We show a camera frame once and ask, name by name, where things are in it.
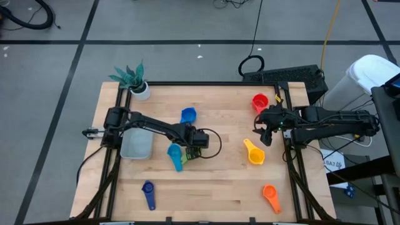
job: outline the green plant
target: green plant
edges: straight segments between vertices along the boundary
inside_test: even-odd
[[[114,66],[115,71],[121,76],[110,75],[109,77],[119,82],[119,88],[122,89],[132,89],[132,90],[140,90],[144,86],[143,75],[144,75],[144,67],[143,67],[143,60],[137,66],[136,72],[133,72],[129,66],[126,66],[126,72],[118,67]]]

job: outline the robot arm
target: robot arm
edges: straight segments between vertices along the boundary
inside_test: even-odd
[[[180,146],[193,148],[208,148],[209,135],[198,130],[190,123],[168,124],[166,122],[142,115],[140,112],[131,112],[124,107],[108,109],[104,122],[106,131],[102,145],[120,143],[120,132],[131,128],[141,128],[166,136],[170,141]]]
[[[292,145],[302,148],[315,139],[342,134],[373,136],[379,131],[378,120],[366,110],[328,111],[308,106],[290,111],[283,108],[282,103],[263,110],[255,123],[267,125],[266,129],[253,130],[267,146],[271,145],[272,132],[277,131],[291,130]]]

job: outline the wooden tabletop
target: wooden tabletop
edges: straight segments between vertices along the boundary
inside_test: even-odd
[[[104,82],[94,115],[93,127],[102,127],[107,110],[115,105],[118,84]],[[257,222],[296,221],[288,166],[282,160],[284,151],[282,133],[273,136],[271,146],[259,140],[252,132],[256,116],[251,107],[255,94],[263,93],[270,104],[276,104],[273,87],[268,86],[151,86],[151,97],[144,102],[131,100],[131,110],[167,123],[178,123],[181,110],[195,107],[197,128],[215,130],[222,138],[221,153],[212,159],[195,159],[176,172],[167,155],[170,141],[154,135],[150,160],[122,159],[119,170],[113,221],[214,221],[246,222],[255,217]],[[308,105],[303,83],[289,83],[293,106]],[[263,165],[248,161],[243,139],[250,139],[265,151]],[[90,155],[100,140],[88,141],[86,155]],[[319,149],[318,142],[312,146]],[[218,139],[210,133],[209,149],[204,156],[214,154]],[[82,168],[71,216],[79,214],[99,187],[105,151],[90,159]],[[332,217],[336,217],[321,155],[311,148],[303,150],[310,191]],[[141,191],[145,180],[155,185],[156,210],[150,211]],[[277,189],[282,213],[275,214],[262,197],[265,184]],[[302,216],[307,218],[304,196],[299,191]],[[108,192],[104,195],[102,214],[105,214]]]

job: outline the black cable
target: black cable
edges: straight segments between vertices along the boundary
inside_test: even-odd
[[[326,87],[325,72],[322,69],[320,69],[320,74],[322,75],[322,82],[324,83],[324,87],[323,88],[325,90],[325,87]],[[324,100],[325,100],[325,93],[322,95],[322,104],[320,102],[322,108],[324,108]]]
[[[43,6],[41,6],[38,10],[36,10],[36,11],[32,14],[31,18],[29,19],[29,21],[28,21],[27,23],[30,23],[30,22],[33,20],[33,17],[36,15],[36,13],[38,13],[42,8],[43,8]],[[5,31],[17,31],[17,30],[24,29],[24,28],[25,28],[25,27],[21,26],[21,27],[19,27],[19,28],[15,28],[15,29],[8,29],[8,28],[1,28],[1,29],[5,30]]]
[[[54,12],[53,8],[49,5],[49,8],[51,9],[52,14],[54,15],[54,20],[52,21],[52,23],[58,28],[61,29],[61,26],[58,26],[56,23],[56,13]]]
[[[332,145],[331,141],[329,140],[329,138],[326,138],[326,139],[327,139],[327,141],[328,141],[330,147],[329,147],[328,145],[325,144],[324,139],[321,139],[321,142],[322,142],[326,147],[331,148],[332,150],[336,150],[336,148],[333,147],[333,145]],[[346,155],[343,154],[343,152],[339,152],[339,151],[338,151],[338,153],[341,154],[341,155],[342,155],[345,159],[347,159],[349,162],[352,162],[352,163],[354,163],[355,165],[358,164],[358,162],[354,162],[353,160],[349,159]]]
[[[216,6],[215,5],[216,1],[220,1],[222,4],[224,4],[224,6],[223,7]],[[244,3],[248,2],[248,1],[249,0],[243,0],[241,2],[236,2],[236,1],[232,1],[232,0],[214,0],[212,2],[212,5],[214,5],[214,7],[217,8],[217,9],[223,9],[228,5],[228,3],[231,3],[236,9],[239,9]]]
[[[286,153],[286,150],[283,151],[282,153],[282,160],[287,163],[288,161],[284,158],[284,155]],[[291,158],[291,161],[295,160],[297,158],[298,154],[296,153],[296,151],[294,152],[294,156]]]
[[[78,185],[78,181],[79,181],[79,174],[81,173],[81,169],[83,167],[83,165],[86,163],[86,161],[88,159],[90,159],[91,157],[93,157],[96,153],[98,153],[104,146],[100,146],[99,149],[95,150],[92,154],[90,154],[90,156],[88,156],[79,166],[79,169],[76,172],[76,185]]]
[[[396,210],[396,209],[393,209],[393,208],[390,207],[389,205],[387,205],[387,204],[385,204],[384,202],[382,202],[381,200],[379,200],[376,196],[373,196],[373,195],[369,194],[368,192],[366,192],[365,190],[363,190],[363,189],[360,188],[359,186],[355,185],[353,182],[348,181],[347,179],[344,179],[344,178],[341,177],[340,175],[337,175],[335,172],[331,171],[327,166],[325,166],[325,168],[326,168],[329,172],[331,172],[331,174],[333,174],[333,176],[336,176],[337,178],[341,179],[342,181],[347,182],[347,183],[353,185],[355,188],[357,188],[358,190],[360,190],[362,193],[366,194],[368,197],[375,199],[375,201],[376,201],[377,203],[379,203],[380,205],[382,205],[382,206],[388,208],[390,211],[392,211],[392,212],[394,212],[394,213],[400,214],[400,211],[398,211],[398,210]]]
[[[257,29],[258,29],[258,21],[260,20],[260,14],[261,14],[261,6],[263,5],[263,0],[260,2],[260,7],[258,9],[258,16],[257,16],[257,23],[256,23],[256,30],[254,31],[254,37],[252,39],[252,44],[251,44],[251,51],[249,56],[251,56],[251,53],[253,53],[253,48],[254,48],[254,42],[256,41],[256,35],[257,35]]]
[[[312,147],[313,150],[315,149],[315,151],[317,151],[319,154],[321,154],[321,157],[322,157],[322,158],[324,157],[323,153],[322,153],[321,150],[319,150],[318,148],[316,148],[316,147],[314,147],[314,146],[311,146],[311,145],[307,145],[307,147]]]
[[[373,105],[373,104],[375,104],[375,103],[374,103],[374,102],[371,102],[371,103],[369,103],[368,105],[365,105],[365,106],[363,106],[363,107],[358,108],[357,110],[361,110],[362,108],[365,108],[365,107],[370,106],[370,105]]]
[[[353,111],[353,110],[355,110],[355,109],[356,109],[356,110],[359,110],[358,108],[365,106],[365,104],[367,104],[367,103],[370,102],[370,101],[372,101],[372,99],[370,99],[370,100],[364,102],[364,104],[362,104],[362,105],[360,105],[360,106],[356,106],[356,107],[350,109],[350,111]]]
[[[258,56],[258,55],[253,55],[253,56],[252,56],[252,55],[251,55],[251,53],[253,53],[254,42],[256,41],[256,35],[257,35],[257,29],[258,29],[258,22],[259,22],[259,20],[260,20],[261,6],[262,6],[262,5],[263,5],[263,0],[260,1],[260,7],[259,7],[259,9],[258,9],[256,30],[254,31],[254,37],[253,37],[253,39],[252,39],[250,54],[249,54],[249,56],[248,56],[246,59],[243,59],[243,61],[239,64],[239,67],[237,68],[237,71],[238,71],[239,75],[242,76],[242,77],[244,77],[244,74],[243,74],[243,72],[242,72],[243,64],[244,64],[245,62],[247,62],[249,59],[259,59],[259,60],[260,60],[261,66],[260,66],[260,68],[257,70],[257,72],[262,71],[262,70],[264,69],[264,66],[265,66],[265,61],[264,61],[264,58],[263,58],[262,56]]]
[[[218,134],[217,132],[213,131],[212,129],[208,129],[208,128],[201,128],[201,129],[198,129],[198,131],[211,131],[211,132],[213,132],[213,133],[218,137],[218,139],[219,139],[219,149],[218,149],[218,152],[217,152],[216,154],[212,155],[212,156],[200,156],[200,158],[203,158],[203,159],[211,159],[211,158],[216,157],[216,156],[221,152],[221,149],[223,148],[223,140],[221,139],[221,137],[219,136],[219,134]]]
[[[341,146],[340,148],[335,149],[333,152],[331,152],[331,153],[329,153],[327,156],[323,157],[323,160],[325,160],[326,158],[328,158],[329,156],[331,156],[333,153],[339,151],[340,149],[342,149],[342,148],[348,146],[349,144],[353,143],[354,141],[358,141],[360,138],[361,138],[361,136],[357,137],[356,139],[354,139],[354,140],[352,140],[352,141],[347,142],[346,144],[344,144],[344,145]]]

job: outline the yellow cable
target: yellow cable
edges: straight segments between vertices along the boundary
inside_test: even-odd
[[[332,27],[333,27],[333,22],[335,21],[336,14],[338,13],[339,6],[340,6],[340,0],[337,0],[336,9],[335,9],[335,12],[334,12],[334,14],[333,14],[333,16],[332,16],[331,24],[329,25],[329,29],[328,29],[327,34],[326,34],[326,37],[325,37],[324,46],[322,47],[321,70],[324,69],[325,47],[326,47],[326,43],[327,43],[327,41],[328,41],[328,39],[329,39],[329,36],[331,35],[331,31],[332,31]]]

